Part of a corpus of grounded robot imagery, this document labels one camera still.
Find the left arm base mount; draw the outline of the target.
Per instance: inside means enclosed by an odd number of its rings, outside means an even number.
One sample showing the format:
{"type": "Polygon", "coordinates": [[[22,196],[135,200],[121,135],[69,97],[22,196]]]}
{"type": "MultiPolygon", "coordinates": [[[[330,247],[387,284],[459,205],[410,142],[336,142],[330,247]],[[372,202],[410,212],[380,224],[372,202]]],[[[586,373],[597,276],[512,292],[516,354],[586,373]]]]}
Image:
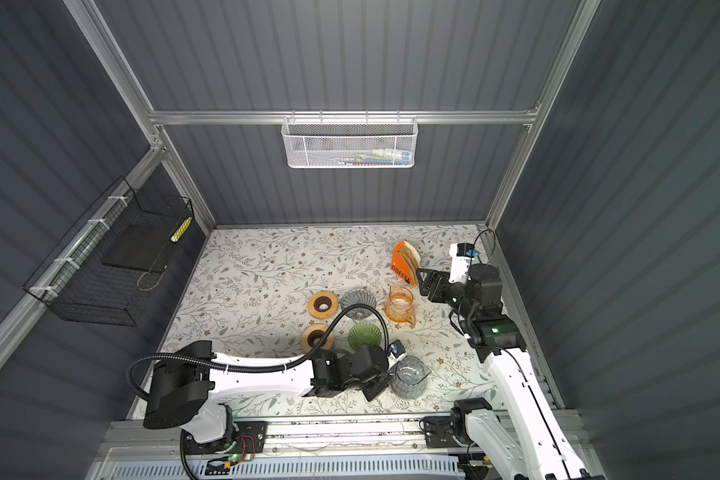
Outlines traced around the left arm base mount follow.
{"type": "Polygon", "coordinates": [[[184,433],[179,446],[188,455],[258,454],[263,451],[268,426],[265,421],[234,422],[220,439],[208,443],[198,443],[184,433]]]}

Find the grey glass dripper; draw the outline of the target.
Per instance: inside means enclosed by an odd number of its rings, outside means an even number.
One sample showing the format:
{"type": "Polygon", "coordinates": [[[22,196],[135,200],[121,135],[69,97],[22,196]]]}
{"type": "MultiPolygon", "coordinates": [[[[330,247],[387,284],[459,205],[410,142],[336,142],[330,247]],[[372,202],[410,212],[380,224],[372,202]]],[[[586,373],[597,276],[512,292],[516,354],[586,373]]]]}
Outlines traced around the grey glass dripper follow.
{"type": "Polygon", "coordinates": [[[344,311],[352,305],[363,305],[363,308],[356,308],[346,314],[347,317],[359,321],[369,318],[373,313],[369,308],[375,309],[377,300],[375,295],[366,288],[355,288],[347,291],[339,299],[341,310],[344,311]]]}

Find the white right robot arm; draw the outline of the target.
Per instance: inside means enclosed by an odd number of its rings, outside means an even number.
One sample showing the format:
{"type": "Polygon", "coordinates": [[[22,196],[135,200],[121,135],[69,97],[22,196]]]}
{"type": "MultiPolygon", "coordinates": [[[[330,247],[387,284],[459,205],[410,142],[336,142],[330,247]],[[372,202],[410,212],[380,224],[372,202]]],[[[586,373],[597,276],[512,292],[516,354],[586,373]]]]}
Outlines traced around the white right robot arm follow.
{"type": "Polygon", "coordinates": [[[489,400],[475,397],[454,402],[453,436],[475,444],[502,479],[594,479],[542,393],[520,329],[503,312],[499,270],[478,263],[457,281],[424,268],[416,276],[423,297],[451,308],[454,329],[494,379],[515,431],[501,424],[489,400]]]}

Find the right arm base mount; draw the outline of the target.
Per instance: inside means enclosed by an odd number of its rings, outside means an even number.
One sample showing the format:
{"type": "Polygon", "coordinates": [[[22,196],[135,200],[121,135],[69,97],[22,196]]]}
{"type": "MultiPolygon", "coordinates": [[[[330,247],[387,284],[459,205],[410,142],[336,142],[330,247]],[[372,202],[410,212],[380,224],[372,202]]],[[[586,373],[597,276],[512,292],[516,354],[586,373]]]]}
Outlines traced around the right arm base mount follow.
{"type": "Polygon", "coordinates": [[[424,416],[419,428],[424,434],[428,448],[467,447],[470,438],[466,431],[466,415],[476,410],[491,410],[491,404],[484,398],[456,400],[448,416],[424,416]]]}

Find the grey glass carafe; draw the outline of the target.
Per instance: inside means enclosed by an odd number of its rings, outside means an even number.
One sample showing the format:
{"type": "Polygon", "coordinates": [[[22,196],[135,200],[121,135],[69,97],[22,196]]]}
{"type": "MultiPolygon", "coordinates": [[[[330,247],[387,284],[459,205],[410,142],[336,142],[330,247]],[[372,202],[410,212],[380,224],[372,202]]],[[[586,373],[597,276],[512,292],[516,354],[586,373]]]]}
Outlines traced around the grey glass carafe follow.
{"type": "Polygon", "coordinates": [[[420,397],[427,388],[430,369],[415,356],[406,356],[390,371],[389,386],[393,393],[404,400],[420,397]]]}

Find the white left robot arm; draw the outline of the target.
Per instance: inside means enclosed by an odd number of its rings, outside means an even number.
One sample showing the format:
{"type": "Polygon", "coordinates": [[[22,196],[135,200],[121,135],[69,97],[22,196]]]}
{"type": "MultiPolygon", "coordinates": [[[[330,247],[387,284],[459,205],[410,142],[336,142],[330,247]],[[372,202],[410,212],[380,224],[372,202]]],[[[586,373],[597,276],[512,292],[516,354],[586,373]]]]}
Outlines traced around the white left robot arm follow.
{"type": "Polygon", "coordinates": [[[320,348],[288,359],[233,357],[214,352],[209,341],[196,341],[176,353],[137,360],[154,364],[150,389],[132,386],[147,403],[144,428],[181,428],[196,443],[211,444],[232,439],[227,403],[234,399],[262,394],[332,398],[358,390],[372,401],[389,386],[391,370],[405,356],[398,341],[385,348],[363,346],[349,355],[320,348]]]}

